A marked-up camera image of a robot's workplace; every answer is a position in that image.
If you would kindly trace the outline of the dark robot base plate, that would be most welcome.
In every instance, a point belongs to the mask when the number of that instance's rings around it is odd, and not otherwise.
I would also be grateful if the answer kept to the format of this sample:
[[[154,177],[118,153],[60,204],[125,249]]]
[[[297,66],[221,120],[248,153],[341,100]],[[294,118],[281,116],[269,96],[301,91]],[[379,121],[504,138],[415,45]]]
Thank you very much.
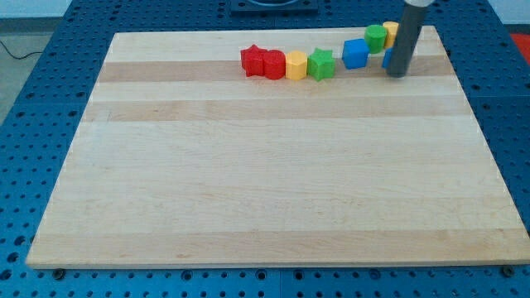
[[[254,15],[254,14],[282,14],[291,12],[309,12],[319,11],[317,0],[231,0],[230,14],[237,15]]]

